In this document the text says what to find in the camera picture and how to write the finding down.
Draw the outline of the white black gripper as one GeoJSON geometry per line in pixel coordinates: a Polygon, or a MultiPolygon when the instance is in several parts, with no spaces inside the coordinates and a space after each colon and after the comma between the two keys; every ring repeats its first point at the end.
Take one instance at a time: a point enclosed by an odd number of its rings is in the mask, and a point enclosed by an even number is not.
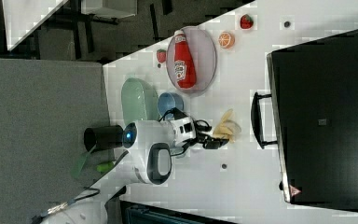
{"type": "MultiPolygon", "coordinates": [[[[176,107],[173,108],[171,112],[173,118],[169,120],[169,123],[173,127],[174,144],[177,147],[182,146],[189,140],[195,139],[196,130],[207,133],[212,129],[212,126],[206,120],[198,119],[193,122],[193,119],[190,116],[176,107]]],[[[227,143],[227,139],[207,139],[202,144],[202,147],[204,149],[218,149],[227,143]]]]}

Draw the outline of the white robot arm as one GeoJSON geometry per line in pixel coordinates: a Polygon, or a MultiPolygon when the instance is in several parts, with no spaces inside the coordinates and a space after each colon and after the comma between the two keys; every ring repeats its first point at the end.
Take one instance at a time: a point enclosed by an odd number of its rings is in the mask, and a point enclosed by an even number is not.
{"type": "Polygon", "coordinates": [[[174,107],[171,119],[136,120],[122,135],[125,152],[113,168],[73,199],[49,208],[32,218],[32,224],[107,224],[105,205],[132,183],[158,186],[172,172],[172,159],[196,144],[218,149],[227,139],[207,134],[209,125],[200,126],[187,113],[174,107]]]}

